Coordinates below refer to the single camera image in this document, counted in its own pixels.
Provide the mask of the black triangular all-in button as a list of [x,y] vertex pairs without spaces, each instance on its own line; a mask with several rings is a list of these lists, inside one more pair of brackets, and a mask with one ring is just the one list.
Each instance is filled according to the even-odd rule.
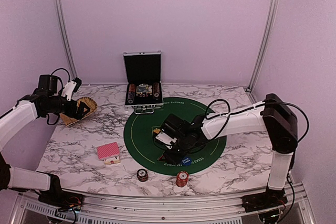
[[164,154],[162,154],[158,159],[159,162],[167,162],[167,158]]

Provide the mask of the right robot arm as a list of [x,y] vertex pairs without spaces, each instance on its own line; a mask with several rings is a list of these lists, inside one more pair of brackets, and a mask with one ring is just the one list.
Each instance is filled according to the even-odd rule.
[[177,165],[193,149],[220,137],[266,131],[273,154],[267,189],[260,195],[260,203],[271,207],[280,199],[280,191],[284,189],[298,147],[297,124],[297,116],[290,110],[290,104],[271,93],[263,101],[245,109],[229,109],[224,113],[204,112],[192,122],[169,114],[159,131],[153,134],[153,139],[166,146],[163,153],[165,161]]

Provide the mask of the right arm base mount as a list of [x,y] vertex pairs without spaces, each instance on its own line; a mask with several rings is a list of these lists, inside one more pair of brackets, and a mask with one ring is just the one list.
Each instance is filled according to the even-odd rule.
[[276,195],[259,193],[243,196],[241,199],[242,207],[245,209],[245,212],[253,212],[272,207],[278,207],[285,205],[288,202],[288,199],[284,194]]

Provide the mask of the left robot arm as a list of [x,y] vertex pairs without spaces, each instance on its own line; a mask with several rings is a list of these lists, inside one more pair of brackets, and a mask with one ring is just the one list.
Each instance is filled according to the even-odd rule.
[[[51,114],[64,114],[81,120],[91,111],[84,102],[72,99],[82,84],[79,78],[69,79],[66,84],[61,84],[60,89],[58,83],[62,83],[60,77],[42,74],[33,93],[19,99],[15,106],[1,116],[1,149],[20,130],[38,118],[49,120]],[[63,205],[67,199],[58,176],[10,166],[1,156],[1,190],[4,189],[38,190],[56,206]]]

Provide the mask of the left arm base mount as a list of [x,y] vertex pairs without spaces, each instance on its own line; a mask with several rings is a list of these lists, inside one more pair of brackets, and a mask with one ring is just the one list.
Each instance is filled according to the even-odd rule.
[[56,193],[52,194],[48,191],[40,191],[38,194],[38,200],[40,202],[58,207],[58,211],[80,210],[84,199],[82,194],[71,193],[68,191],[63,191],[60,195],[57,195]]

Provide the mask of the blue small blind button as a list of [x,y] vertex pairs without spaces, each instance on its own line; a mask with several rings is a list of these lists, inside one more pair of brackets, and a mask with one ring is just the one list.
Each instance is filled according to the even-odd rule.
[[192,164],[192,159],[188,156],[184,157],[181,161],[182,166],[190,166]]

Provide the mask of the red 5 chip stack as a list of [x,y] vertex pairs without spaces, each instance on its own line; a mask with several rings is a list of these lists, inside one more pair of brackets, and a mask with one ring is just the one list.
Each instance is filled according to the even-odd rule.
[[188,182],[188,172],[186,171],[180,171],[176,176],[176,185],[178,187],[184,187],[186,186]]

